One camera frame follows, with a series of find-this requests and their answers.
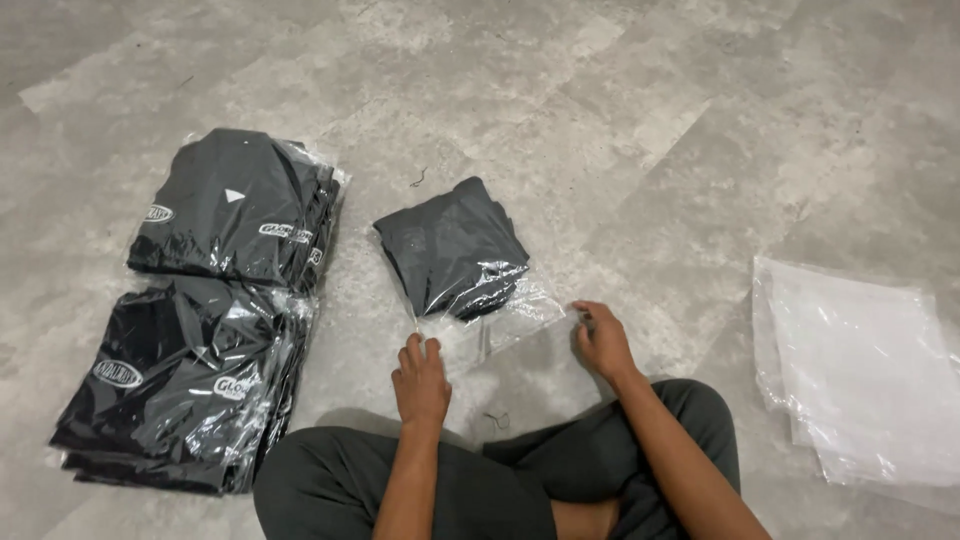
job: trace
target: white triangle print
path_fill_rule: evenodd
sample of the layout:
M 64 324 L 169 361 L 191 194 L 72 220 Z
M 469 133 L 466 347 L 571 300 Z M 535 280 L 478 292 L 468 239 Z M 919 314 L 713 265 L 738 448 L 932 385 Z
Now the white triangle print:
M 232 190 L 232 189 L 224 189 L 224 193 L 227 194 L 227 202 L 228 202 L 228 203 L 232 203 L 233 201 L 236 201 L 237 199 L 243 199 L 243 198 L 247 197 L 247 196 L 244 195 L 243 193 L 241 193 L 241 192 L 239 192 L 239 191 L 234 191 L 234 190 Z

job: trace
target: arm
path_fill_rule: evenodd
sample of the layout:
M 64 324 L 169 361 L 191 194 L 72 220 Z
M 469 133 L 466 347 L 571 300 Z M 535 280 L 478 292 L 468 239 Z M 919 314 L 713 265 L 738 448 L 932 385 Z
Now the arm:
M 696 539 L 769 540 L 740 496 L 663 405 L 636 369 L 623 325 L 603 304 L 577 302 L 592 331 L 577 329 L 577 344 L 620 399 L 636 440 L 670 507 Z
M 412 334 L 397 358 L 394 370 L 396 407 L 400 412 L 400 441 L 387 491 L 373 526 L 373 540 L 429 540 L 437 490 L 437 448 L 450 384 L 444 378 L 440 343 Z

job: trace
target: leg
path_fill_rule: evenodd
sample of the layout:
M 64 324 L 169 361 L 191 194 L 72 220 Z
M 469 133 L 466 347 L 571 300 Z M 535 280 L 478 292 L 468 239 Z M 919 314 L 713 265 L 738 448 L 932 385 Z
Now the leg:
M 396 439 L 347 428 L 295 431 L 267 455 L 253 487 L 269 540 L 370 538 Z M 434 538 L 553 540 L 539 483 L 441 443 Z
M 739 492 L 739 464 L 730 411 L 715 390 L 695 380 L 665 380 L 654 390 L 704 453 Z M 685 536 L 654 480 L 619 403 L 581 420 L 484 448 L 491 459 L 532 474 L 551 499 L 621 501 L 611 538 Z

